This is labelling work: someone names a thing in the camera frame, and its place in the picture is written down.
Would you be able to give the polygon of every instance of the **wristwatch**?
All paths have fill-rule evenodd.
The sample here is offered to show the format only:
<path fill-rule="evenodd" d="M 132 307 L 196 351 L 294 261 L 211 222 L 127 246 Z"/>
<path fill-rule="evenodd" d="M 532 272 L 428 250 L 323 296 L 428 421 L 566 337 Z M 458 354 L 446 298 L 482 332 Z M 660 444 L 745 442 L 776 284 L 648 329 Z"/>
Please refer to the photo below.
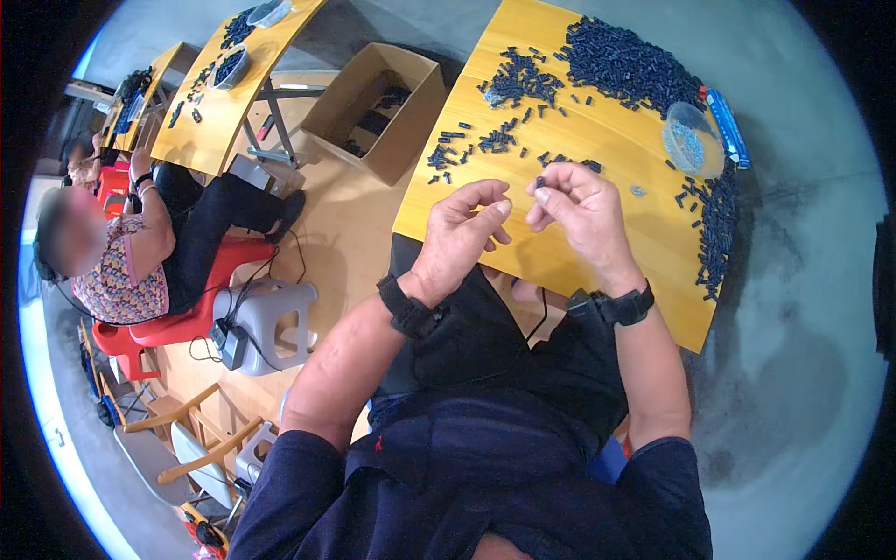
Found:
<path fill-rule="evenodd" d="M 640 323 L 647 317 L 647 312 L 653 307 L 653 291 L 650 282 L 647 288 L 641 292 L 633 289 L 624 296 L 610 297 L 601 291 L 591 292 L 579 288 L 569 301 L 566 302 L 566 310 L 573 317 L 589 317 L 614 325 L 619 323 L 624 327 Z"/>
<path fill-rule="evenodd" d="M 412 340 L 423 340 L 445 317 L 440 306 L 430 309 L 418 299 L 407 297 L 391 274 L 376 283 L 380 298 L 392 314 L 392 328 Z"/>

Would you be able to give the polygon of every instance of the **red plastic chair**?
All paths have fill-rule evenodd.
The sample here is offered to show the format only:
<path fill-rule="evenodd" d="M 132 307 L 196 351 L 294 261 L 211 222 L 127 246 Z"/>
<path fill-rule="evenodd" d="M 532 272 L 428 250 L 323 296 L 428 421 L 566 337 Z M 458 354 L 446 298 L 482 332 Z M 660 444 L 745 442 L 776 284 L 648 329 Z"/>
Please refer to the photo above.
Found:
<path fill-rule="evenodd" d="M 166 315 L 146 323 L 132 326 L 131 336 L 144 347 L 165 346 L 188 342 L 197 336 L 209 338 L 211 307 L 218 290 L 230 284 L 230 276 L 241 264 L 266 261 L 274 254 L 274 246 L 263 239 L 249 237 L 224 237 L 215 263 L 211 267 L 207 290 L 190 311 L 180 315 Z"/>
<path fill-rule="evenodd" d="M 128 381 L 142 381 L 161 376 L 158 370 L 144 372 L 140 354 L 144 347 L 134 342 L 127 327 L 115 327 L 106 323 L 94 323 L 90 328 L 93 339 L 107 356 L 115 356 L 118 369 Z"/>
<path fill-rule="evenodd" d="M 107 220 L 112 220 L 125 208 L 124 201 L 130 183 L 127 168 L 102 168 L 99 171 L 97 199 L 106 213 Z"/>

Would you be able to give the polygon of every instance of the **pink shirt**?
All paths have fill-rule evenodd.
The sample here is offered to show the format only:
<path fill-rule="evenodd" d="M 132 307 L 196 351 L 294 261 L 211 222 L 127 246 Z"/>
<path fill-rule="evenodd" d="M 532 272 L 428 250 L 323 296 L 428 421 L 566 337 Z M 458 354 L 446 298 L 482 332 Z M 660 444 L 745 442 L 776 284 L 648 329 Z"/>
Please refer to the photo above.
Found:
<path fill-rule="evenodd" d="M 106 323 L 132 324 L 168 312 L 168 284 L 161 265 L 137 280 L 131 235 L 146 229 L 141 214 L 121 214 L 107 224 L 106 251 L 93 270 L 72 278 L 72 290 L 90 312 Z"/>

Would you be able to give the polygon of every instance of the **forearm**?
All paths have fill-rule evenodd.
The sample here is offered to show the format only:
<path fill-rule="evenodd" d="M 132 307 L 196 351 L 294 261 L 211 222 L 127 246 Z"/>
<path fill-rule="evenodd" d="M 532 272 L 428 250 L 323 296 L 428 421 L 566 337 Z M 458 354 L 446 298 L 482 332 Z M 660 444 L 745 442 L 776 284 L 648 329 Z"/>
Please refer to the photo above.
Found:
<path fill-rule="evenodd" d="M 171 230 L 171 216 L 168 214 L 168 206 L 165 205 L 165 201 L 159 196 L 159 191 L 155 188 L 150 188 L 150 185 L 150 181 L 143 181 L 141 185 L 137 186 L 140 193 L 143 223 L 149 228 L 170 233 L 173 238 L 174 232 Z"/>
<path fill-rule="evenodd" d="M 408 297 L 427 303 L 408 274 L 399 278 L 399 286 Z M 405 340 L 392 328 L 392 314 L 379 294 L 354 306 L 321 341 L 290 387 L 280 430 L 311 432 L 344 450 L 358 415 Z"/>
<path fill-rule="evenodd" d="M 90 176 L 87 180 L 96 181 L 99 179 L 99 170 L 101 167 L 102 163 L 99 161 L 99 156 L 94 156 L 93 161 L 90 163 Z"/>
<path fill-rule="evenodd" d="M 637 265 L 605 280 L 605 284 L 611 297 L 647 287 Z M 629 438 L 633 448 L 668 435 L 689 437 L 691 404 L 685 369 L 659 308 L 653 306 L 639 323 L 617 324 L 615 332 L 619 372 L 632 420 Z"/>

